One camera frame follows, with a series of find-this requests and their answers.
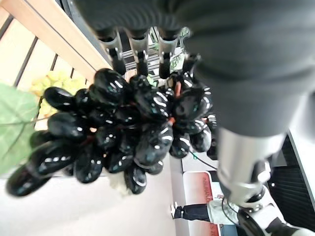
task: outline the black grape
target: black grape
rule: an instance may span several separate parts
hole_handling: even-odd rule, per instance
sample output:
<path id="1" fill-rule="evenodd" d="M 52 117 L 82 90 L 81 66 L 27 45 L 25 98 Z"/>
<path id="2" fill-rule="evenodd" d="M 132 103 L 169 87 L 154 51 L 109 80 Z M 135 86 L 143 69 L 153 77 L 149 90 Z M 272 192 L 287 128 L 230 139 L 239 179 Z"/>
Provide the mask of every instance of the black grape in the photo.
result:
<path id="1" fill-rule="evenodd" d="M 44 92 L 44 98 L 52 107 L 59 111 L 75 110 L 75 101 L 71 93 L 58 87 L 49 87 Z"/>
<path id="2" fill-rule="evenodd" d="M 48 141 L 32 152 L 26 168 L 33 176 L 50 177 L 73 163 L 77 150 L 77 146 L 66 140 Z"/>
<path id="3" fill-rule="evenodd" d="M 209 94 L 201 88 L 189 88 L 174 101 L 173 116 L 176 121 L 190 121 L 203 117 L 212 107 Z"/>
<path id="4" fill-rule="evenodd" d="M 207 127 L 202 119 L 195 119 L 188 122 L 175 122 L 174 127 L 179 129 L 182 133 L 197 134 Z"/>
<path id="5" fill-rule="evenodd" d="M 62 169 L 62 172 L 66 176 L 73 176 L 73 164 L 68 165 L 67 167 Z"/>
<path id="6" fill-rule="evenodd" d="M 134 153 L 135 147 L 139 143 L 141 132 L 138 130 L 124 129 L 121 133 L 121 142 L 118 149 L 126 154 Z"/>
<path id="7" fill-rule="evenodd" d="M 83 119 L 74 114 L 59 112 L 48 119 L 48 131 L 57 138 L 74 142 L 86 140 L 88 128 Z"/>
<path id="8" fill-rule="evenodd" d="M 93 102 L 89 96 L 89 91 L 86 88 L 78 90 L 74 96 L 77 109 L 84 114 L 87 114 L 93 108 Z"/>
<path id="9" fill-rule="evenodd" d="M 117 108 L 114 118 L 123 126 L 135 125 L 142 122 L 139 110 L 130 105 Z"/>
<path id="10" fill-rule="evenodd" d="M 35 148 L 54 139 L 55 137 L 47 130 L 35 131 L 30 137 L 30 146 Z"/>
<path id="11" fill-rule="evenodd" d="M 117 101 L 118 104 L 121 104 L 124 96 L 131 91 L 130 85 L 119 73 L 107 68 L 95 73 L 94 85 L 101 92 L 99 95 Z"/>
<path id="12" fill-rule="evenodd" d="M 217 134 L 218 123 L 217 123 L 217 119 L 214 115 L 208 116 L 207 125 L 210 128 L 212 135 Z"/>
<path id="13" fill-rule="evenodd" d="M 105 111 L 93 109 L 88 115 L 90 127 L 99 128 L 101 126 L 115 126 L 114 119 Z"/>
<path id="14" fill-rule="evenodd" d="M 137 167 L 136 165 L 131 165 L 124 172 L 125 182 L 128 189 L 132 191 L 133 194 L 142 193 L 147 186 L 147 176 L 144 170 Z"/>
<path id="15" fill-rule="evenodd" d="M 211 131 L 209 127 L 206 127 L 198 134 L 190 135 L 190 142 L 196 152 L 207 151 L 211 146 Z"/>
<path id="16" fill-rule="evenodd" d="M 189 134 L 174 132 L 174 140 L 169 150 L 169 154 L 176 158 L 184 158 L 188 155 L 190 149 Z"/>
<path id="17" fill-rule="evenodd" d="M 171 103 L 158 89 L 146 93 L 138 91 L 134 98 L 139 111 L 152 121 L 164 121 L 170 117 Z"/>
<path id="18" fill-rule="evenodd" d="M 217 139 L 212 139 L 211 140 L 211 146 L 209 150 L 207 151 L 207 156 L 210 157 L 212 160 L 216 161 L 218 160 L 218 154 L 217 154 Z"/>
<path id="19" fill-rule="evenodd" d="M 130 78 L 129 84 L 134 92 L 136 91 L 148 91 L 151 90 L 152 86 L 150 85 L 148 79 L 144 75 L 134 75 Z"/>
<path id="20" fill-rule="evenodd" d="M 120 137 L 119 131 L 114 127 L 101 127 L 96 131 L 95 142 L 103 150 L 116 145 Z"/>
<path id="21" fill-rule="evenodd" d="M 108 152 L 104 160 L 104 167 L 109 173 L 114 174 L 126 170 L 132 163 L 132 154 L 125 154 L 115 149 Z"/>
<path id="22" fill-rule="evenodd" d="M 156 164 L 150 166 L 148 169 L 144 169 L 144 171 L 147 172 L 148 174 L 155 176 L 162 172 L 163 167 L 164 163 L 162 161 L 158 161 Z"/>
<path id="23" fill-rule="evenodd" d="M 169 122 L 150 124 L 143 131 L 135 150 L 135 163 L 148 168 L 161 161 L 173 142 L 173 129 Z"/>
<path id="24" fill-rule="evenodd" d="M 167 100 L 170 103 L 174 102 L 175 99 L 175 93 L 174 90 L 171 88 L 166 88 L 165 86 L 162 87 L 158 87 L 158 89 L 160 90 L 161 93 L 163 93 L 165 95 L 165 97 L 167 98 Z"/>
<path id="25" fill-rule="evenodd" d="M 51 177 L 37 178 L 31 175 L 25 165 L 19 167 L 6 183 L 7 192 L 15 197 L 23 197 L 42 187 Z"/>
<path id="26" fill-rule="evenodd" d="M 92 183 L 103 169 L 103 151 L 93 144 L 85 146 L 74 163 L 74 175 L 81 183 Z"/>

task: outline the robotic hand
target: robotic hand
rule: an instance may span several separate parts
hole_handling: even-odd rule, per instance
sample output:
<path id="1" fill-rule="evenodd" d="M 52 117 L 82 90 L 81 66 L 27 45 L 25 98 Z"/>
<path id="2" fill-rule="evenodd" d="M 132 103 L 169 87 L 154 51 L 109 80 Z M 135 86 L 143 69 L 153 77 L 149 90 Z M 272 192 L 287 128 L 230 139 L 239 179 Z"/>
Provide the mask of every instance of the robotic hand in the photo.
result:
<path id="1" fill-rule="evenodd" d="M 160 76 L 181 27 L 193 36 L 186 50 L 201 54 L 194 76 L 212 88 L 220 124 L 219 168 L 224 195 L 240 206 L 250 236 L 314 235 L 289 226 L 263 186 L 269 162 L 281 149 L 293 115 L 315 90 L 315 2 L 308 0 L 75 0 L 86 23 L 119 65 L 113 27 L 129 32 L 139 73 L 147 58 L 147 29 L 160 34 Z"/>

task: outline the green grape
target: green grape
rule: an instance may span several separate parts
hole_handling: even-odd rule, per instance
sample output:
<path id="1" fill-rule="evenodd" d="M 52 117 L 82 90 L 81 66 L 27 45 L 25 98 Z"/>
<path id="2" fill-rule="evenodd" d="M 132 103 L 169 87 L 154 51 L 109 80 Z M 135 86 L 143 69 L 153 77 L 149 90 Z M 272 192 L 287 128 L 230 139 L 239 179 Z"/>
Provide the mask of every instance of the green grape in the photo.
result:
<path id="1" fill-rule="evenodd" d="M 51 82 L 59 81 L 59 72 L 58 71 L 49 71 L 47 73 L 47 77 L 50 79 Z"/>
<path id="2" fill-rule="evenodd" d="M 46 88 L 49 88 L 51 86 L 51 82 L 50 82 L 50 78 L 48 76 L 45 76 L 42 80 L 41 80 L 41 83 L 43 85 L 43 87 L 46 89 Z"/>
<path id="3" fill-rule="evenodd" d="M 30 89 L 30 92 L 34 93 L 37 96 L 42 96 L 44 94 L 44 91 L 45 91 L 45 88 L 40 83 L 32 85 Z"/>
<path id="4" fill-rule="evenodd" d="M 62 88 L 63 83 L 61 81 L 57 81 L 57 82 L 54 82 L 52 86 Z"/>

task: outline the grape leaf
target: grape leaf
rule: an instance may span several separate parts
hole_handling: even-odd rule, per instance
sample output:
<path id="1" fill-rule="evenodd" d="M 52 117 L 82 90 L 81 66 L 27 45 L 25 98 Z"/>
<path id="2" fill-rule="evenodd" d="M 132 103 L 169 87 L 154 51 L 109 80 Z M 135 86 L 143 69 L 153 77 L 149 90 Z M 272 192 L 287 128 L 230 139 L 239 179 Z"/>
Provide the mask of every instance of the grape leaf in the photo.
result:
<path id="1" fill-rule="evenodd" d="M 31 152 L 29 139 L 34 124 L 27 122 L 38 112 L 36 96 L 0 84 L 0 111 L 0 174 L 3 174 Z"/>

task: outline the wooden slat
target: wooden slat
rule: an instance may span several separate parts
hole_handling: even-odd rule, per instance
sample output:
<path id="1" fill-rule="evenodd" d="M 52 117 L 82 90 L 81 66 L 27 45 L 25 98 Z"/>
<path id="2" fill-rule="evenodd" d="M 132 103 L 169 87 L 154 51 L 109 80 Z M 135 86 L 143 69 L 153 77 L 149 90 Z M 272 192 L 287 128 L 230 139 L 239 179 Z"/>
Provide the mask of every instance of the wooden slat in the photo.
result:
<path id="1" fill-rule="evenodd" d="M 13 15 L 48 47 L 72 65 L 72 67 L 77 68 L 87 79 L 93 80 L 95 69 L 91 67 L 85 59 L 78 54 L 78 51 L 74 49 L 58 32 L 56 32 L 49 23 L 47 23 L 31 6 L 29 6 L 26 1 L 3 0 L 1 4 L 7 12 Z M 52 10 L 50 11 L 50 14 L 53 15 L 59 13 Z"/>
<path id="2" fill-rule="evenodd" d="M 0 7 L 0 27 L 5 23 L 6 19 L 9 17 L 9 13 Z"/>
<path id="3" fill-rule="evenodd" d="M 83 83 L 85 83 L 86 79 L 84 78 L 83 75 L 81 75 L 81 73 L 77 70 L 74 70 L 73 71 L 73 75 L 72 75 L 72 79 L 75 80 L 75 79 L 79 79 L 79 80 L 82 80 Z M 86 84 L 85 84 L 85 87 L 88 88 L 89 86 L 91 85 L 91 82 L 88 81 Z"/>
<path id="4" fill-rule="evenodd" d="M 18 84 L 18 89 L 29 91 L 32 81 L 44 78 L 53 63 L 55 53 L 38 40 Z"/>
<path id="5" fill-rule="evenodd" d="M 28 2 L 94 69 L 111 68 L 67 14 L 60 10 L 55 0 L 28 0 Z"/>
<path id="6" fill-rule="evenodd" d="M 13 85 L 35 36 L 13 20 L 0 40 L 0 82 Z"/>
<path id="7" fill-rule="evenodd" d="M 66 62 L 64 59 L 62 59 L 61 57 L 58 56 L 54 70 L 55 71 L 64 71 L 70 77 L 71 71 L 72 71 L 72 66 L 69 65 L 69 63 Z"/>

